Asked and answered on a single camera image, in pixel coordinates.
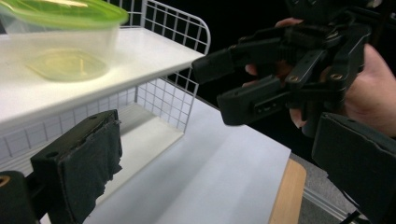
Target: white wire shelf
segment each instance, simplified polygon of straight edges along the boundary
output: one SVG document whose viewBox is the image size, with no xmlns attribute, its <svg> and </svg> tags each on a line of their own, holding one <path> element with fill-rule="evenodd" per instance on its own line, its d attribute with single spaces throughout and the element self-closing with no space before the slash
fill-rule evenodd
<svg viewBox="0 0 396 224">
<path fill-rule="evenodd" d="M 116 59 L 102 77 L 53 82 L 24 66 L 0 36 L 0 132 L 189 68 L 203 54 L 143 28 L 120 30 Z"/>
</svg>

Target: wooden table edge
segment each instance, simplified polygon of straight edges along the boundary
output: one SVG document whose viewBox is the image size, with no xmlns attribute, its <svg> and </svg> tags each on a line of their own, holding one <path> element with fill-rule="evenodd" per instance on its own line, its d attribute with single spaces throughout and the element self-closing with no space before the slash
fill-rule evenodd
<svg viewBox="0 0 396 224">
<path fill-rule="evenodd" d="M 306 180 L 305 168 L 288 160 L 269 223 L 298 223 Z"/>
</svg>

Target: wire rack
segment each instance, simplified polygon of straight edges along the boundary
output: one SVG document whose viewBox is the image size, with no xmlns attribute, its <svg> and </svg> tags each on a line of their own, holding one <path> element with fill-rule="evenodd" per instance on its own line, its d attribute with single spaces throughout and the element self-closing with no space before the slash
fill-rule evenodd
<svg viewBox="0 0 396 224">
<path fill-rule="evenodd" d="M 121 29 L 143 27 L 207 54 L 210 33 L 201 19 L 156 1 L 108 2 L 129 12 L 129 20 Z M 197 90 L 198 84 L 191 80 L 189 68 L 35 123 L 0 131 L 0 170 L 14 169 L 26 173 L 26 164 L 20 161 L 30 158 L 38 148 L 67 132 L 88 116 L 109 109 L 123 109 L 138 104 L 185 132 Z"/>
</svg>

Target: plastic container lid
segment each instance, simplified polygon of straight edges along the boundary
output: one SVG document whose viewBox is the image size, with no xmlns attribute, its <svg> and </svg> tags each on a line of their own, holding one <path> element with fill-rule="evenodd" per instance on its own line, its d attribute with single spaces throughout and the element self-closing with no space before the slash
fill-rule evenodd
<svg viewBox="0 0 396 224">
<path fill-rule="evenodd" d="M 102 0 L 1 0 L 0 12 L 60 29 L 102 29 L 128 20 L 124 9 Z"/>
</svg>

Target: table surface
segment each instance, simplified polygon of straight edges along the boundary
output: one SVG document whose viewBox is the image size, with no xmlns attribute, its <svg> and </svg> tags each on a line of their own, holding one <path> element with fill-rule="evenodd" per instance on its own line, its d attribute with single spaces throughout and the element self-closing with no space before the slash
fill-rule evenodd
<svg viewBox="0 0 396 224">
<path fill-rule="evenodd" d="M 268 223 L 289 156 L 248 126 L 224 125 L 218 110 L 196 100 L 184 136 L 85 223 Z"/>
</svg>

